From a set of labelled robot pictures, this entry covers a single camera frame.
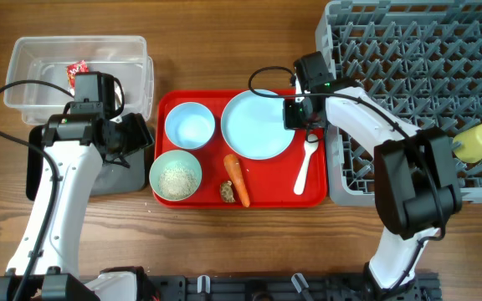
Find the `white plastic spoon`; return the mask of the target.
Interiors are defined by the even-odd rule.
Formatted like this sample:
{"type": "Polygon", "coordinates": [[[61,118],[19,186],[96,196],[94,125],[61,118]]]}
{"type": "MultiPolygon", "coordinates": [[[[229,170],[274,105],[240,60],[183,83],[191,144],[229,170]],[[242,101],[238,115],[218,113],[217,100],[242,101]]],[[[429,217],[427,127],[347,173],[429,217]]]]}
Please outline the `white plastic spoon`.
{"type": "Polygon", "coordinates": [[[304,192],[310,158],[315,153],[318,146],[319,141],[317,135],[309,134],[304,142],[304,158],[294,185],[294,194],[296,194],[297,196],[302,195],[304,192]]]}

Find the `light blue plate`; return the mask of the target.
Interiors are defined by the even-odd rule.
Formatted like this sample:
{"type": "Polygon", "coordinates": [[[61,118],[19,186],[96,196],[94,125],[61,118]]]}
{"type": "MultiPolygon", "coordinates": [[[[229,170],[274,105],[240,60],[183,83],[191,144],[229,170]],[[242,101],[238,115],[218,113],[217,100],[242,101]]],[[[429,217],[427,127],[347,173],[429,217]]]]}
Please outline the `light blue plate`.
{"type": "Polygon", "coordinates": [[[284,126],[284,101],[275,92],[257,89],[235,95],[224,107],[221,132],[227,145],[238,155],[251,160],[268,160],[280,155],[295,136],[284,126]]]}

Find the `green bowl with rice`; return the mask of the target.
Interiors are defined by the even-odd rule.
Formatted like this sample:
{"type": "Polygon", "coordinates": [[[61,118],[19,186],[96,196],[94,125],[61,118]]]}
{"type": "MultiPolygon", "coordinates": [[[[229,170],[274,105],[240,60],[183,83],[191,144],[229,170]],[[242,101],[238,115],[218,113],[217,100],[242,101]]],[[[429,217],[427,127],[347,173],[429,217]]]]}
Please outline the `green bowl with rice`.
{"type": "Polygon", "coordinates": [[[151,165],[151,189],[162,199],[180,202],[200,187],[202,167],[197,158],[185,150],[170,150],[159,155],[151,165]]]}

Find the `light blue small bowl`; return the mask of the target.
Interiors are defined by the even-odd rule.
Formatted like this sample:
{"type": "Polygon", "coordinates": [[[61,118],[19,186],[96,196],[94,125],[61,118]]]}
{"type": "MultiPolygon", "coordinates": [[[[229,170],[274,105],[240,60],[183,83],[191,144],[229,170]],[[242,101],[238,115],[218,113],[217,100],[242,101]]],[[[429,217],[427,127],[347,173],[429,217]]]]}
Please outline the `light blue small bowl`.
{"type": "Polygon", "coordinates": [[[177,105],[165,120],[168,140],[186,150],[204,147],[213,137],[215,128],[216,121],[211,110],[196,102],[177,105]]]}

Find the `red snack wrapper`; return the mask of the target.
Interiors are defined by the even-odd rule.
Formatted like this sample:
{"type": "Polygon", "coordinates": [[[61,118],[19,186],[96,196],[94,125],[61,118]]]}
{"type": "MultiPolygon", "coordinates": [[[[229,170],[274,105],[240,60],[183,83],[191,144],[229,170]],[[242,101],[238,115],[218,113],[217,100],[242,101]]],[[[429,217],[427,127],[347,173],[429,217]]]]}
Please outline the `red snack wrapper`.
{"type": "Polygon", "coordinates": [[[72,95],[74,95],[76,74],[88,73],[89,71],[89,67],[84,60],[80,60],[79,62],[68,65],[66,67],[66,74],[69,81],[69,92],[72,95]]]}

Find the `yellow plastic cup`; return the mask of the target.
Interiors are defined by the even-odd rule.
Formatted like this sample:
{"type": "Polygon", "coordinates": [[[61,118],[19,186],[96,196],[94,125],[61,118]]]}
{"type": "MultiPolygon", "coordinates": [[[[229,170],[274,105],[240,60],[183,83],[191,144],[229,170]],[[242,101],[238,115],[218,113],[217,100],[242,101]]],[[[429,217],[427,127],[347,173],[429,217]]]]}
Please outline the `yellow plastic cup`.
{"type": "Polygon", "coordinates": [[[454,137],[454,143],[459,146],[454,154],[465,163],[476,163],[482,160],[482,124],[476,125],[454,137]]]}

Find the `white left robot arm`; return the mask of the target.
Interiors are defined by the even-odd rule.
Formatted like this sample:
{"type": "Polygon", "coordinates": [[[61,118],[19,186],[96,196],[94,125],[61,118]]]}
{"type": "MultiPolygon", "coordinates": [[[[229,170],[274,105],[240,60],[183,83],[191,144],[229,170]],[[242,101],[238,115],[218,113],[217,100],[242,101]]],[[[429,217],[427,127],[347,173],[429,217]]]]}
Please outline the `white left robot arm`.
{"type": "Polygon", "coordinates": [[[41,179],[23,239],[0,276],[0,300],[153,300],[156,289],[141,267],[107,268],[79,279],[79,241],[95,180],[105,163],[152,145],[139,114],[116,123],[102,113],[53,115],[40,146],[41,179]]]}

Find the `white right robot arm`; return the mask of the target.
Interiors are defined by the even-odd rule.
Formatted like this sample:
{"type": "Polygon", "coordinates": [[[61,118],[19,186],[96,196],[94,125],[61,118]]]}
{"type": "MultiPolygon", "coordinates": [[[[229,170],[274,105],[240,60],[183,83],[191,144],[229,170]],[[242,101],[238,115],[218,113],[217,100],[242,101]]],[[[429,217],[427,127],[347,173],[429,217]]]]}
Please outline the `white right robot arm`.
{"type": "Polygon", "coordinates": [[[364,268],[366,295],[385,299],[408,290],[423,250],[445,238],[450,217],[462,208],[449,137],[399,119],[353,80],[310,82],[296,74],[290,83],[295,93],[285,103],[286,127],[332,124],[373,159],[383,231],[364,268]]]}

